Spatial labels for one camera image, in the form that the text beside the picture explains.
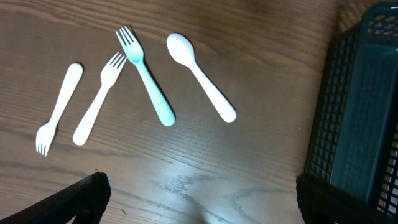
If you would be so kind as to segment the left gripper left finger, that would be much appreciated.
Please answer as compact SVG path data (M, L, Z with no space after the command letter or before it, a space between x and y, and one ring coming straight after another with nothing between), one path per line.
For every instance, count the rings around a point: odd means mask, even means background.
M1 220L7 223L99 223L111 196L108 176L95 172Z

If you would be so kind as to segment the black plastic basket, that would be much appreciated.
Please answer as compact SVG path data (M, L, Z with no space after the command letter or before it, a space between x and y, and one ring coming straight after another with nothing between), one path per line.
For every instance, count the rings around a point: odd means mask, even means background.
M397 218L395 1L330 42L303 173Z

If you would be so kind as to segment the white fork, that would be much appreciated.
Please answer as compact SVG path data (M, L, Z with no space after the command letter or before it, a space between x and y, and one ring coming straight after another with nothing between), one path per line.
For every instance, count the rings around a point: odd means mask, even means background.
M76 62L68 67L50 120L37 131L35 146L36 152L39 154L43 156L48 154L60 117L72 97L82 75L82 64Z
M116 83L126 60L125 55L117 52L103 67L100 74L101 87L73 134L72 139L76 145L82 146L86 143L104 99L109 89Z

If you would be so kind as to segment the white spoon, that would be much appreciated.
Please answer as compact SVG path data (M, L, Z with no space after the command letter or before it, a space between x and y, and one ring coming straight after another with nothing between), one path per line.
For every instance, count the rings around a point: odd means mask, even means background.
M181 34L173 33L167 37L167 48L176 62L192 71L221 118L227 123L232 123L237 117L236 110L199 67L190 41Z

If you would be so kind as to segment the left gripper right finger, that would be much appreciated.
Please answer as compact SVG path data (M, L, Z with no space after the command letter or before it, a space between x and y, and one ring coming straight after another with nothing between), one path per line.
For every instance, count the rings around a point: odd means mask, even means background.
M310 174L297 176L296 192L305 224L397 224L397 218Z

